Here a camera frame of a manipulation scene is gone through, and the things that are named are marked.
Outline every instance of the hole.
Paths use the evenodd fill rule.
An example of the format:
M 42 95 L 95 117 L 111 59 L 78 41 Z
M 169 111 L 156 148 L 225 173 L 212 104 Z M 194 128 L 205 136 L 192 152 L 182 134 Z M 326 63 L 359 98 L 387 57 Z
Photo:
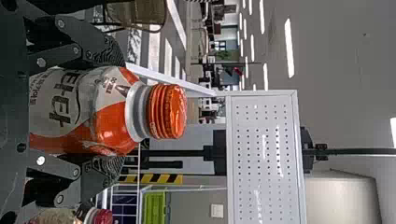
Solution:
M 16 220 L 17 220 L 17 214 L 15 212 L 7 212 L 1 217 L 0 223 L 14 224 Z
M 18 152 L 22 153 L 22 152 L 24 152 L 25 150 L 26 150 L 26 144 L 24 144 L 24 143 L 19 143 L 19 144 L 17 145 L 17 151 L 18 151 Z
M 17 10 L 17 8 L 18 8 L 17 2 L 15 0 L 1 0 L 1 4 L 3 5 L 3 7 L 6 10 L 8 10 L 10 12 Z

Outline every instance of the yellow and black warning stripe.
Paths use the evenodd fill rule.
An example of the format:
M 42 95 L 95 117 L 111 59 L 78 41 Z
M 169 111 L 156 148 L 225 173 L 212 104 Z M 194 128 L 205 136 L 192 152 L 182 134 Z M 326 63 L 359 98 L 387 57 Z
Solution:
M 137 175 L 121 176 L 120 183 L 137 183 Z M 141 184 L 182 185 L 183 175 L 140 174 Z

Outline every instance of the bottle label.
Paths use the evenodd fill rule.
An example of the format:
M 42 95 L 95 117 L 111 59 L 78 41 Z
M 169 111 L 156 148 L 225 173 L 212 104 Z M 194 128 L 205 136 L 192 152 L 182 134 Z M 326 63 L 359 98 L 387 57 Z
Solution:
M 130 86 L 117 67 L 50 69 L 30 77 L 30 132 L 59 137 L 91 125 L 93 113 L 125 101 Z

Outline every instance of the orange bottle cap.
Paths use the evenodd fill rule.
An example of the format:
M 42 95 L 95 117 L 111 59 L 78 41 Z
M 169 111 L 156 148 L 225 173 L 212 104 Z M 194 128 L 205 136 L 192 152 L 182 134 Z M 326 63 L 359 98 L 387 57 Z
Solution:
M 155 85 L 148 98 L 148 127 L 154 138 L 179 138 L 187 122 L 187 97 L 178 85 Z

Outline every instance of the bolt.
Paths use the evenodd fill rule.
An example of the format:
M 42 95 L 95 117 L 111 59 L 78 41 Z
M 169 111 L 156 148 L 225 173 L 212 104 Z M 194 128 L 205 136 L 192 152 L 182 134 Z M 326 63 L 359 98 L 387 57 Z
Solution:
M 79 49 L 78 48 L 73 48 L 73 52 L 75 52 L 75 54 L 79 53 Z
M 64 196 L 61 194 L 56 198 L 56 203 L 62 203 L 64 201 Z
M 87 164 L 85 165 L 85 172 L 88 173 L 91 170 L 91 165 Z
M 37 165 L 41 166 L 41 165 L 44 164 L 44 162 L 46 162 L 46 158 L 43 157 L 43 156 L 40 156 L 40 157 L 37 158 L 36 162 L 37 162 Z
M 58 20 L 58 26 L 61 28 L 64 28 L 64 21 L 63 20 Z
M 86 55 L 87 55 L 87 58 L 88 58 L 88 59 L 91 59 L 91 58 L 92 58 L 92 53 L 91 53 L 89 50 L 87 51 Z
M 73 171 L 73 176 L 78 176 L 78 173 L 79 173 L 78 169 L 74 170 Z
M 39 67 L 45 67 L 45 66 L 47 65 L 47 62 L 46 62 L 46 60 L 44 60 L 43 58 L 38 58 L 38 59 L 37 59 L 37 65 L 38 65 Z

